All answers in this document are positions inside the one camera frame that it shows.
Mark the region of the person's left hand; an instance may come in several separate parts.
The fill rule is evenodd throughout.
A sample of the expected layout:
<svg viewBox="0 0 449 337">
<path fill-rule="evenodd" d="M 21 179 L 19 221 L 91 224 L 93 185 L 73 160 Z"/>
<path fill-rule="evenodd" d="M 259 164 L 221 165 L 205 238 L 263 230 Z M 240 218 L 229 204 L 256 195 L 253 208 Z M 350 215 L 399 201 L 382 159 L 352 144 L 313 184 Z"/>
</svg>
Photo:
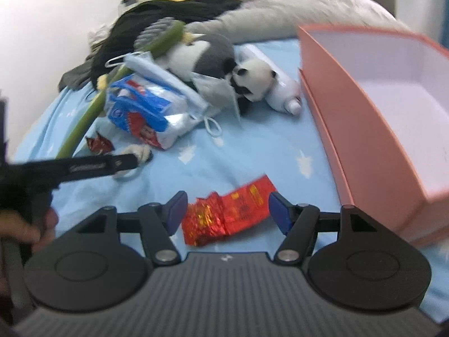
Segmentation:
<svg viewBox="0 0 449 337">
<path fill-rule="evenodd" d="M 54 238 L 59 217 L 51 208 L 44 216 L 42 231 L 37 226 L 28 224 L 16 211 L 1 210 L 0 221 L 1 238 L 6 237 L 21 243 L 37 245 Z"/>
</svg>

